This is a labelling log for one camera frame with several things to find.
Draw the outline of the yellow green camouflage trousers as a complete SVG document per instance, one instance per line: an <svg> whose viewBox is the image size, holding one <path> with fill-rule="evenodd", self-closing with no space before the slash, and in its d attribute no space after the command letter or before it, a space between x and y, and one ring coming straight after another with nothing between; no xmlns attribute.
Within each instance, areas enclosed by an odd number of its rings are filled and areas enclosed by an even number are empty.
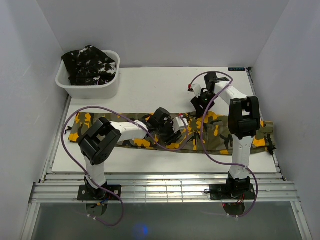
<svg viewBox="0 0 320 240"><path fill-rule="evenodd" d="M182 137L177 143L168 145L167 149L178 149L187 142L180 153L202 153L203 147L200 143L202 118L196 118L195 112L184 113L183 116L188 120L188 134L186 130L182 131ZM79 112L75 116L72 125L65 129L65 133L70 132L68 140L76 143L99 118L104 117L111 122L124 122L125 120L113 113L92 113ZM268 152L273 155L276 150L276 142L274 137L274 123L272 121L261 121L261 127L256 132L251 146L251 154ZM205 149L211 155L231 156L233 154L233 137L228 128L228 117L219 115L210 111L204 120L203 125L203 143ZM155 142L147 135L144 139L134 139L119 142L118 147L145 150L160 150Z"/></svg>

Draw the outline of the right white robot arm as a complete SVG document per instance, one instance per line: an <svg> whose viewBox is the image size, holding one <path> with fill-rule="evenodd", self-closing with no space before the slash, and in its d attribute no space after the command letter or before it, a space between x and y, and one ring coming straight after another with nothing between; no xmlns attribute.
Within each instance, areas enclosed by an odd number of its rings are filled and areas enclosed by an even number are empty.
<svg viewBox="0 0 320 240"><path fill-rule="evenodd" d="M259 100L256 96L247 96L237 90L233 79L219 71L203 72L205 88L191 82L188 91L194 93L191 100L196 116L205 118L214 106L217 98L221 98L228 106L228 129L232 136L232 162L224 184L211 184L208 189L212 200L222 199L254 199L258 187L251 184L254 176L249 169L251 147L257 131L261 127Z"/></svg>

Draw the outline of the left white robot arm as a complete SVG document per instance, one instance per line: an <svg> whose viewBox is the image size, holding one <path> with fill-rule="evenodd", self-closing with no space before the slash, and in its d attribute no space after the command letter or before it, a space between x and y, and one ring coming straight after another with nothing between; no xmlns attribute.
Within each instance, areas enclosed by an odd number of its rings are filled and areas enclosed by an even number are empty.
<svg viewBox="0 0 320 240"><path fill-rule="evenodd" d="M98 118L77 140L86 164L84 180L87 192L95 200L106 196L105 161L119 142L144 139L151 134L158 135L165 145L169 145L177 142L182 130L187 129L188 121L185 118L172 118L162 107L150 117L127 122Z"/></svg>

